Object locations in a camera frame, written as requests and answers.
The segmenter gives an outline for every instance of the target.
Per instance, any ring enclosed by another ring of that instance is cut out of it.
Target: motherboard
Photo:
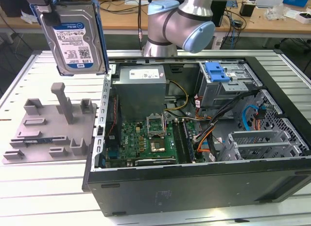
[[[192,121],[164,122],[148,118],[144,122],[124,122],[120,147],[108,148],[106,166],[131,167],[154,162],[178,164],[192,161],[194,155],[190,141],[195,135]]]

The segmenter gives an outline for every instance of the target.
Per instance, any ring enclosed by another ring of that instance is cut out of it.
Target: yellow wire
[[[186,95],[186,101],[185,101],[185,103],[182,106],[179,106],[179,107],[176,107],[176,108],[166,108],[166,109],[164,109],[165,111],[167,111],[167,110],[179,110],[179,109],[185,107],[188,104],[188,100],[189,100],[189,95],[187,94],[187,92],[184,90],[184,88],[182,86],[180,86],[177,82],[175,82],[173,80],[170,80],[170,82],[175,83],[177,86],[180,87],[180,89],[183,90],[183,92]]]

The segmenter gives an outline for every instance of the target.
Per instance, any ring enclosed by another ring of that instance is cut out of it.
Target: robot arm
[[[177,56],[176,46],[190,53],[203,50],[215,31],[212,0],[158,0],[148,8],[148,41],[143,55]]]

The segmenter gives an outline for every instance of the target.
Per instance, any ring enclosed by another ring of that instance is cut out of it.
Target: blue drive bay latch
[[[211,82],[229,82],[230,78],[225,74],[224,68],[218,62],[205,62],[205,71]]]

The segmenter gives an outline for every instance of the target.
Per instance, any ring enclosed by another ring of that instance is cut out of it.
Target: cardboard box
[[[308,0],[283,0],[284,4],[299,6],[299,7],[305,7],[307,2]]]
[[[310,12],[299,13],[295,19],[304,24],[311,23],[311,13]]]

